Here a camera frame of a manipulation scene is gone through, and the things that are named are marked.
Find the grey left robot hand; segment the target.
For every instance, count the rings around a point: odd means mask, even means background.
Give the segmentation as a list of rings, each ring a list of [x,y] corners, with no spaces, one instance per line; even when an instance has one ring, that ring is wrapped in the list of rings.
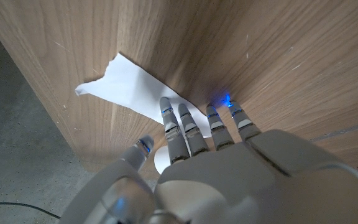
[[[154,142],[140,138],[97,173],[61,223],[358,223],[358,171],[293,134],[262,132],[235,101],[234,142],[213,106],[211,151],[188,108],[160,99],[170,165],[154,189],[139,175]]]

